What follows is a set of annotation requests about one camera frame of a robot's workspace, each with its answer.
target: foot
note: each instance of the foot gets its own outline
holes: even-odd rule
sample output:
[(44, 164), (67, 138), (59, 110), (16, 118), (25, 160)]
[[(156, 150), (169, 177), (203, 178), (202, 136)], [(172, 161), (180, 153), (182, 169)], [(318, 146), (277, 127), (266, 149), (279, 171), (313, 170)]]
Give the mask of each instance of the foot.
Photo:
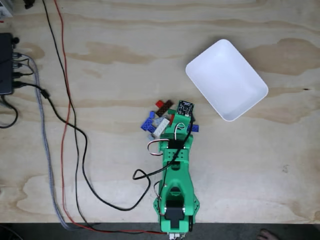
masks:
[(258, 240), (279, 240), (275, 235), (273, 235), (271, 232), (269, 232), (266, 229), (262, 229), (257, 236)]

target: white tray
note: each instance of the white tray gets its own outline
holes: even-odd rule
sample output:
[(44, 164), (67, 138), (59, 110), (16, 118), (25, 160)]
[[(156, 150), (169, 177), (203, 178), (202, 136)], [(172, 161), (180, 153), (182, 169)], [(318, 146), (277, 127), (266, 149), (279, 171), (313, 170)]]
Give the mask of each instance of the white tray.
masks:
[(226, 121), (237, 119), (268, 94), (265, 82), (226, 39), (193, 59), (185, 72)]

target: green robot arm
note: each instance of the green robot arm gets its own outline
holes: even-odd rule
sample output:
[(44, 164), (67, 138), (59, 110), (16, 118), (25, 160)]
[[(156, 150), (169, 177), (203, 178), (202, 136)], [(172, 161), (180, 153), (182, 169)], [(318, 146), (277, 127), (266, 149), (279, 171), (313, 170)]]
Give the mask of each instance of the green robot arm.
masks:
[(159, 151), (163, 153), (163, 167), (173, 160), (180, 149), (175, 161), (162, 172), (159, 197), (153, 205), (158, 214), (161, 231), (175, 234), (175, 237), (179, 236), (177, 234), (184, 235), (192, 231), (200, 207), (189, 174), (189, 152), (193, 136), (188, 136), (188, 126), (192, 120), (193, 107), (192, 103), (179, 102), (171, 126), (160, 136), (168, 141), (159, 142)]

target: red lego brick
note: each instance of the red lego brick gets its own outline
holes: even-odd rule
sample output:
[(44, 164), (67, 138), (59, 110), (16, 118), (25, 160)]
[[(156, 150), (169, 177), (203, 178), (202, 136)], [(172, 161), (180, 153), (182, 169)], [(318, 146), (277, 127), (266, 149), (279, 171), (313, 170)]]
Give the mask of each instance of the red lego brick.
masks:
[(171, 114), (171, 118), (170, 118), (170, 122), (169, 122), (170, 126), (172, 125), (172, 122), (174, 121), (174, 118), (175, 118), (175, 115)]
[(159, 100), (159, 101), (156, 102), (155, 105), (156, 105), (158, 108), (161, 108), (164, 104), (165, 104), (165, 103), (164, 103), (163, 101)]

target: red wire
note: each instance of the red wire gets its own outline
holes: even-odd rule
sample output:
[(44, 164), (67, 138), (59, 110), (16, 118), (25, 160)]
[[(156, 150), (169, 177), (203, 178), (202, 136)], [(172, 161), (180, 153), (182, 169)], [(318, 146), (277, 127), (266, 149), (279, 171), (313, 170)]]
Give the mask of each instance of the red wire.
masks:
[[(63, 53), (63, 58), (64, 58), (64, 72), (65, 72), (65, 81), (66, 81), (66, 90), (69, 94), (70, 94), (70, 88), (69, 88), (69, 80), (68, 80), (68, 71), (67, 71), (67, 57), (66, 57), (66, 51), (65, 51), (65, 43), (64, 43), (64, 20), (62, 18), (62, 14), (59, 10), (58, 7), (58, 3), (57, 0), (54, 0), (54, 4), (56, 7), (56, 10), (59, 14), (59, 18), (60, 18), (60, 22), (61, 22), (61, 43), (62, 43), (62, 53)], [(88, 226), (84, 226), (81, 224), (76, 223), (72, 217), (69, 215), (67, 209), (66, 209), (66, 205), (65, 205), (65, 178), (64, 178), (64, 142), (65, 142), (65, 136), (66, 136), (66, 132), (67, 132), (67, 126), (68, 126), (68, 122), (69, 122), (69, 118), (70, 118), (70, 106), (71, 106), (71, 102), (69, 101), (68, 103), (68, 113), (67, 113), (67, 117), (66, 117), (66, 123), (64, 125), (64, 130), (63, 130), (63, 135), (62, 135), (62, 140), (61, 140), (61, 154), (60, 154), (60, 160), (61, 160), (61, 179), (62, 179), (62, 206), (63, 206), (63, 210), (65, 212), (65, 214), (67, 215), (67, 217), (69, 218), (69, 220), (76, 226), (84, 228), (84, 229), (88, 229), (90, 231), (93, 232), (99, 232), (99, 233), (113, 233), (113, 231), (106, 231), (106, 230), (98, 230), (98, 229), (94, 229)], [(138, 230), (138, 229), (133, 229), (133, 230), (120, 230), (120, 232), (133, 232), (133, 233), (137, 233), (137, 232), (143, 232), (143, 233), (149, 233), (149, 234), (166, 234), (165, 232), (156, 232), (156, 231), (145, 231), (145, 230)]]

